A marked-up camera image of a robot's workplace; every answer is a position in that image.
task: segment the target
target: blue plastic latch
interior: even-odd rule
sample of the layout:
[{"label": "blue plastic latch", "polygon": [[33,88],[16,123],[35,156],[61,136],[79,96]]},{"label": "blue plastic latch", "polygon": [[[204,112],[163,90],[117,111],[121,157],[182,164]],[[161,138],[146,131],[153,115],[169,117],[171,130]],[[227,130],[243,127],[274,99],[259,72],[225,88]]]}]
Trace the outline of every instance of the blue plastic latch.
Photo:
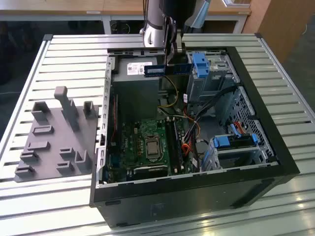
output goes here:
[{"label": "blue plastic latch", "polygon": [[207,78],[210,72],[208,60],[204,53],[193,53],[192,61],[197,72],[198,78]]},{"label": "blue plastic latch", "polygon": [[254,144],[258,144],[258,137],[256,134],[252,134],[252,141],[254,142]]},{"label": "blue plastic latch", "polygon": [[230,141],[228,140],[227,136],[220,136],[220,137],[216,137],[216,138],[218,139],[220,147],[230,146]]},{"label": "blue plastic latch", "polygon": [[219,147],[219,141],[216,137],[213,138],[213,144],[215,145],[215,148]]},{"label": "blue plastic latch", "polygon": [[236,130],[234,124],[231,124],[231,127],[232,127],[232,130],[233,130],[234,134],[235,134],[237,137],[240,138],[242,135],[241,135],[239,132],[237,132],[237,130]]}]

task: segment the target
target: white table leg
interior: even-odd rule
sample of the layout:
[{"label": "white table leg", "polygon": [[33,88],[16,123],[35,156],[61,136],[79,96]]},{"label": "white table leg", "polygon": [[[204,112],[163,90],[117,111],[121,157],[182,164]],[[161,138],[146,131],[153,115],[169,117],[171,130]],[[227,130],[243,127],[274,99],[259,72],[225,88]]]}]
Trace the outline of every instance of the white table leg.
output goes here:
[{"label": "white table leg", "polygon": [[111,16],[102,16],[104,34],[112,34],[110,29]]}]

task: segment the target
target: floor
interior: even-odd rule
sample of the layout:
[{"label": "floor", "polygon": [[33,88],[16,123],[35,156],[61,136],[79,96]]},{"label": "floor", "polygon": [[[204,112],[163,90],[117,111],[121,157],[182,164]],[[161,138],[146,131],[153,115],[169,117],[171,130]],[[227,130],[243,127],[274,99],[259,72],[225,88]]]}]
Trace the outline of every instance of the floor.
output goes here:
[{"label": "floor", "polygon": [[315,15],[307,24],[307,31],[283,64],[310,107],[315,111]]},{"label": "floor", "polygon": [[[11,29],[19,27],[17,22],[9,24]],[[33,22],[31,27],[35,34],[36,48],[32,52],[24,53],[17,50],[14,60],[9,64],[12,79],[4,85],[0,85],[0,139],[6,129],[7,123],[14,110],[19,94],[23,89],[41,41],[45,34],[104,34],[102,22],[84,22],[76,25],[76,22]]]},{"label": "floor", "polygon": [[[103,34],[101,24],[89,22],[87,25],[68,25],[67,22],[36,22],[36,41],[38,47],[44,34]],[[37,50],[17,55],[10,65],[13,79],[0,86],[0,138],[11,117],[24,82],[31,69]],[[309,105],[315,110],[315,69],[313,56],[315,54],[315,16],[310,20],[307,31],[301,36],[289,59],[283,64],[285,70],[297,85]]]}]

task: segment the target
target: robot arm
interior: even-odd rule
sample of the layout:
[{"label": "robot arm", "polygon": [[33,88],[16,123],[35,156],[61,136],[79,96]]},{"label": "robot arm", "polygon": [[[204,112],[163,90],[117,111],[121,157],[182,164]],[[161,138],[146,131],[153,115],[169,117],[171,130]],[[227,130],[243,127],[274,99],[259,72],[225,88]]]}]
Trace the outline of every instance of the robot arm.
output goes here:
[{"label": "robot arm", "polygon": [[163,47],[166,63],[170,63],[176,55],[185,53],[181,41],[184,25],[202,27],[209,4],[210,0],[148,0],[144,45]]}]

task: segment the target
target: wire bundle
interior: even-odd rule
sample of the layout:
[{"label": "wire bundle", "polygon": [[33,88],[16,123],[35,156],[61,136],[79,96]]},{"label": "wire bundle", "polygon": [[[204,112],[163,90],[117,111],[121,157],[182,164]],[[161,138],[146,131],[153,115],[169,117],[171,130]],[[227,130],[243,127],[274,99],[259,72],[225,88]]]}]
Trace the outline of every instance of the wire bundle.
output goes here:
[{"label": "wire bundle", "polygon": [[212,99],[210,99],[208,102],[206,102],[202,108],[199,110],[199,112],[196,114],[194,120],[193,120],[193,124],[192,126],[189,128],[189,130],[187,131],[187,133],[185,134],[184,136],[184,142],[186,143],[191,135],[192,135],[192,132],[195,128],[195,125],[197,124],[197,122],[200,120],[201,116],[203,114],[205,114],[207,112],[208,109],[210,109],[211,107],[213,107],[217,101],[223,96],[225,95],[226,93],[229,93],[229,92],[234,92],[237,87],[239,85],[233,85],[233,86],[230,86],[230,87],[227,87],[227,88],[224,88],[222,89],[220,92],[218,92],[215,96],[212,97]]}]

